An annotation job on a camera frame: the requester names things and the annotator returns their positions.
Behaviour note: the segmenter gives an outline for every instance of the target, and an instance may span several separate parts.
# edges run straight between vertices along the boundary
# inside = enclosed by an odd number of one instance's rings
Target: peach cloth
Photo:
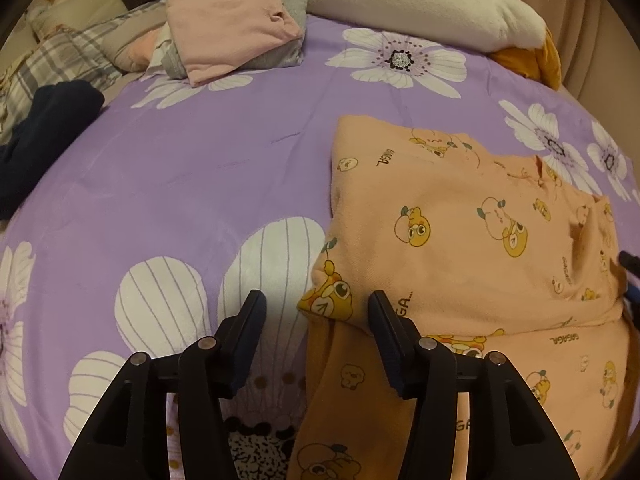
[[[287,479],[398,477],[414,402],[389,387],[370,335],[367,298],[382,289],[452,351],[508,355],[595,480],[626,436],[623,393],[634,395],[608,199],[537,156],[493,156],[465,134],[368,117],[340,119],[333,171],[334,218],[298,303],[308,410]],[[462,394],[457,429],[452,477],[462,480]]]
[[[127,48],[127,55],[133,63],[142,67],[142,71],[146,70],[151,61],[151,56],[154,54],[156,47],[156,39],[160,32],[160,27],[150,30],[146,34],[143,34],[136,40],[132,41]]]
[[[192,86],[303,34],[282,0],[168,0],[166,13]]]

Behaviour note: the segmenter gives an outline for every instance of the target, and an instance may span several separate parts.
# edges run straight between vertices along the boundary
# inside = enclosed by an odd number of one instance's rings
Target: plaid shirt
[[[27,117],[41,86],[83,79],[105,90],[115,83],[122,73],[102,53],[102,38],[127,18],[163,5],[164,1],[145,4],[80,32],[61,30],[41,43],[0,91],[0,144],[7,143],[14,126]]]

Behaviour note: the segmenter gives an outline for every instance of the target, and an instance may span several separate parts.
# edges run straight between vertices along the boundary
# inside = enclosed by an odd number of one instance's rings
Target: navy blue cloth
[[[87,81],[36,90],[29,115],[0,146],[0,219],[7,220],[58,157],[100,114],[104,96]]]

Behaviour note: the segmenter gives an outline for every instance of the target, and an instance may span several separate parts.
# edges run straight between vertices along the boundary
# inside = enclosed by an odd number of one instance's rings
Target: metal screw
[[[500,366],[507,362],[507,358],[500,352],[489,352],[489,361],[491,361],[495,365]]]
[[[420,341],[418,341],[418,345],[420,345],[420,348],[424,348],[425,350],[435,350],[438,346],[438,342],[432,337],[421,337]]]
[[[216,345],[216,339],[213,337],[203,337],[198,341],[198,348],[201,350],[211,350]]]
[[[129,362],[134,366],[140,366],[146,361],[146,354],[144,352],[136,352],[129,358]]]

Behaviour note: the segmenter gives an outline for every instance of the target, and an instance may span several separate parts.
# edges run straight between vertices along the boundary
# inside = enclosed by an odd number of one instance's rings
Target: white blanket
[[[308,0],[307,10],[483,53],[545,41],[545,21],[520,0]]]

